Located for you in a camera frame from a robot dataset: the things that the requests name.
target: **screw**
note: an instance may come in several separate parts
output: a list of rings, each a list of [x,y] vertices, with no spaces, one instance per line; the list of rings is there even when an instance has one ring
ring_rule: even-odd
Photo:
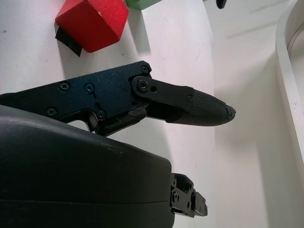
[[[57,114],[57,111],[56,111],[55,108],[49,108],[49,109],[47,109],[47,115],[48,116],[54,116],[56,114]]]
[[[187,96],[187,101],[188,101],[188,102],[192,102],[192,96],[191,96],[191,95],[188,95],[188,96]]]
[[[70,88],[70,86],[69,86],[69,84],[66,83],[66,82],[63,82],[63,83],[60,84],[60,90],[62,90],[62,91],[66,91],[66,90],[68,90],[69,88]]]
[[[99,120],[104,120],[106,118],[106,114],[104,111],[98,111],[97,118]]]
[[[148,68],[147,66],[142,66],[142,72],[143,72],[144,74],[149,73],[149,68]]]
[[[145,80],[139,80],[138,83],[137,83],[137,87],[140,91],[145,92],[149,89],[149,84]]]
[[[173,192],[173,202],[177,202],[180,200],[180,197],[178,196],[178,194],[176,192]]]
[[[86,84],[85,85],[85,91],[88,93],[91,93],[94,91],[94,86],[92,84]]]

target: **red cube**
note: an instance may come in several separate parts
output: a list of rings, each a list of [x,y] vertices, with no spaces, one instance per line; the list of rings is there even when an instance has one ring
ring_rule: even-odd
[[[122,0],[66,0],[55,22],[84,50],[118,42],[129,10]]]

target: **black tape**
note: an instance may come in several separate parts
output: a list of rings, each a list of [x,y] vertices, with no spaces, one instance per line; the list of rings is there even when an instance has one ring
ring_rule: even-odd
[[[55,38],[64,43],[69,49],[71,49],[76,55],[80,57],[82,47],[70,37],[61,27],[58,28]]]

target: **white surface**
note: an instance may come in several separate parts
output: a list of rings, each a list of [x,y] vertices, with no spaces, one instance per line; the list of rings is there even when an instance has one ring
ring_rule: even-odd
[[[276,31],[277,79],[284,102],[285,114],[297,165],[304,187],[304,112],[303,73],[301,60],[301,34],[304,23],[304,1],[291,0],[282,14]]]
[[[213,28],[215,95],[236,118],[216,127],[219,228],[303,228],[304,199],[275,74],[284,0],[205,6]]]
[[[201,0],[163,0],[130,10],[120,42],[78,58],[55,40],[64,0],[3,0],[0,4],[0,93],[11,93],[145,60],[152,77],[213,94],[212,32]],[[216,227],[214,128],[147,119],[111,138],[168,158],[206,199],[209,215],[176,216],[174,227]]]

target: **green block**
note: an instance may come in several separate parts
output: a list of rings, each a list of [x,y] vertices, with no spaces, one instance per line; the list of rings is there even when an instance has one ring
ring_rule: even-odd
[[[161,0],[126,0],[128,7],[137,10],[143,10],[160,1]]]

